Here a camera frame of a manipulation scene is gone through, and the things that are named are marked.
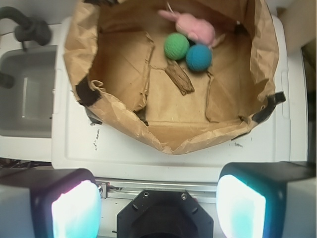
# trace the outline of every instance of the green ball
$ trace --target green ball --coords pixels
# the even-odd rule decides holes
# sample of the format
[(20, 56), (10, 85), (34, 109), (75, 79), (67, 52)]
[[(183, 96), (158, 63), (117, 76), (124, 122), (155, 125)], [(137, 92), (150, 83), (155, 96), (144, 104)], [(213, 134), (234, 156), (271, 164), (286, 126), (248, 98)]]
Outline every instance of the green ball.
[(170, 34), (164, 43), (166, 57), (171, 60), (180, 60), (185, 57), (189, 49), (189, 41), (180, 33)]

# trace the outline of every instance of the faucet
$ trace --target faucet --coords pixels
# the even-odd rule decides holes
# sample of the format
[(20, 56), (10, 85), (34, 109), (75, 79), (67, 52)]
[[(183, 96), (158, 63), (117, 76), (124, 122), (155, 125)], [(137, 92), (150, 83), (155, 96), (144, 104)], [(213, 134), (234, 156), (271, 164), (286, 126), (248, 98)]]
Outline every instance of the faucet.
[(14, 30), (14, 35), (17, 41), (22, 43), (23, 50), (26, 50), (25, 41), (36, 41), (40, 46), (50, 42), (52, 33), (45, 21), (27, 17), (10, 6), (0, 8), (0, 20), (5, 18), (11, 19), (18, 24)]

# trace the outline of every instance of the crocheted ball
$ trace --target crocheted ball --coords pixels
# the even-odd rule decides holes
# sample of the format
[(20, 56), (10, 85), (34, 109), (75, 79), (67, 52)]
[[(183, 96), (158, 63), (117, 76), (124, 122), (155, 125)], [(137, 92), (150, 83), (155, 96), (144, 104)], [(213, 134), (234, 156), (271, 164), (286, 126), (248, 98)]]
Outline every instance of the crocheted ball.
[(165, 55), (171, 60), (180, 60), (186, 56), (189, 41), (180, 33), (170, 34), (164, 43)]
[(194, 45), (186, 55), (187, 66), (192, 71), (205, 71), (211, 65), (212, 54), (205, 45)]

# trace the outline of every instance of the white wall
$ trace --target white wall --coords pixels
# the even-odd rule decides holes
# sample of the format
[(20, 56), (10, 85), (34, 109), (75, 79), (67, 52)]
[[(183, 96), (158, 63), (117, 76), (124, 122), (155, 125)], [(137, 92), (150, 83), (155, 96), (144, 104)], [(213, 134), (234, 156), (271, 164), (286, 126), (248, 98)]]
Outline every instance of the white wall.
[[(57, 24), (71, 16), (77, 0), (0, 0), (0, 7), (12, 6), (26, 16)], [(13, 32), (16, 24), (8, 19), (0, 20), (0, 35)]]

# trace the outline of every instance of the blue ball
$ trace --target blue ball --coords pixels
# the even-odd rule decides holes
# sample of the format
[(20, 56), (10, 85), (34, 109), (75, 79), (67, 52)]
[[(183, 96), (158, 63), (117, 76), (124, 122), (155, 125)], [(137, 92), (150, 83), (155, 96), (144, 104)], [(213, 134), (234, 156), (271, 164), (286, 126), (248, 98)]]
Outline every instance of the blue ball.
[(211, 65), (211, 60), (211, 51), (205, 45), (192, 46), (186, 55), (187, 66), (192, 71), (205, 71)]

